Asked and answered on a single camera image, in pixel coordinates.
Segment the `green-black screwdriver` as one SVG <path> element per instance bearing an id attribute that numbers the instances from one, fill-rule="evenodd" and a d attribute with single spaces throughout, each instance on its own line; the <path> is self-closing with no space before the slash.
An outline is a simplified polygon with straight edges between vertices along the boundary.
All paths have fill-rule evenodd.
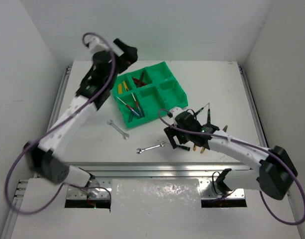
<path id="1" fill-rule="evenodd" d="M 194 115 L 198 115 L 200 112 L 202 112 L 206 107 L 209 108 L 209 103 L 207 103 L 205 106 L 201 107 L 199 110 L 197 110 L 196 112 L 194 112 Z"/>
<path id="2" fill-rule="evenodd" d="M 184 146 L 184 145 L 177 145 L 177 147 L 180 148 L 180 149 L 183 149 L 185 151 L 190 151 L 190 149 L 191 149 L 190 147 Z"/>
<path id="3" fill-rule="evenodd" d="M 210 111 L 210 103 L 208 103 L 208 109 L 207 109 L 207 124 L 211 123 L 211 111 Z"/>

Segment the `red utility knife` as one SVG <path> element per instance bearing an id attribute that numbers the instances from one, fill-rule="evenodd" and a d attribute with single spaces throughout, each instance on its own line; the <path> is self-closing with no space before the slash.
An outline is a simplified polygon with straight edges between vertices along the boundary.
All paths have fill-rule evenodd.
<path id="1" fill-rule="evenodd" d="M 144 78 L 144 71 L 141 73 L 140 78 L 137 83 L 137 88 L 141 87 Z"/>
<path id="2" fill-rule="evenodd" d="M 140 81 L 138 80 L 137 78 L 132 78 L 134 84 L 137 86 L 137 87 L 142 87 L 142 86 L 145 86 L 147 85 L 145 82 L 143 81 Z"/>

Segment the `blue screwdriver red collar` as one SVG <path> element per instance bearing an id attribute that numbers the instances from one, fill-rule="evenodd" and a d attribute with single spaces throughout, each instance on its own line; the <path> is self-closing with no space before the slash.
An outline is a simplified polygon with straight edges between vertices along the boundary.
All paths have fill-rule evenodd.
<path id="1" fill-rule="evenodd" d="M 125 103 L 120 97 L 117 97 L 117 99 L 120 100 L 134 115 L 141 118 L 141 115 L 139 113 L 137 113 L 133 107 L 131 107 L 130 105 Z"/>

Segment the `small yellow utility knife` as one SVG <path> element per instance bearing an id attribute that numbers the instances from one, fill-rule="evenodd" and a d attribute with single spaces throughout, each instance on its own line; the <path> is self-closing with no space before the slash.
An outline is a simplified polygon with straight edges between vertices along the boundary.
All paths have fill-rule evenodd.
<path id="1" fill-rule="evenodd" d="M 124 86 L 124 88 L 125 88 L 125 91 L 126 91 L 126 92 L 128 92 L 128 91 L 129 91 L 129 89 L 128 89 L 128 86 L 127 86 L 126 81 L 123 81 L 123 86 Z"/>

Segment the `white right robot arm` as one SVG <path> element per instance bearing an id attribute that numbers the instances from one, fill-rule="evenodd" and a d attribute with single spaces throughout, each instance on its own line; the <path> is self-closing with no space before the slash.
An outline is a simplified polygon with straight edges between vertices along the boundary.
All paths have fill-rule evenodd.
<path id="1" fill-rule="evenodd" d="M 287 152 L 279 146 L 273 149 L 239 140 L 209 121 L 200 124 L 196 117 L 179 107 L 167 112 L 173 124 L 164 128 L 170 144 L 192 142 L 194 148 L 222 153 L 247 165 L 248 170 L 226 168 L 216 177 L 212 189 L 216 195 L 226 195 L 236 189 L 262 191 L 275 200 L 282 200 L 298 172 Z"/>

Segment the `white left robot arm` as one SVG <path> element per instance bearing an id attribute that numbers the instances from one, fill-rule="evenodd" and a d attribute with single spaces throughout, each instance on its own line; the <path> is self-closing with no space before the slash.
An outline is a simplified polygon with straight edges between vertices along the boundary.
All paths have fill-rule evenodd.
<path id="1" fill-rule="evenodd" d="M 80 126 L 96 113 L 110 96 L 118 74 L 124 72 L 138 59 L 137 48 L 115 39 L 114 44 L 123 51 L 120 56 L 92 37 L 86 44 L 92 53 L 92 66 L 81 80 L 80 86 L 64 113 L 50 128 L 50 134 L 35 143 L 27 152 L 31 171 L 51 183 L 87 187 L 93 175 L 60 160 L 68 142 Z"/>

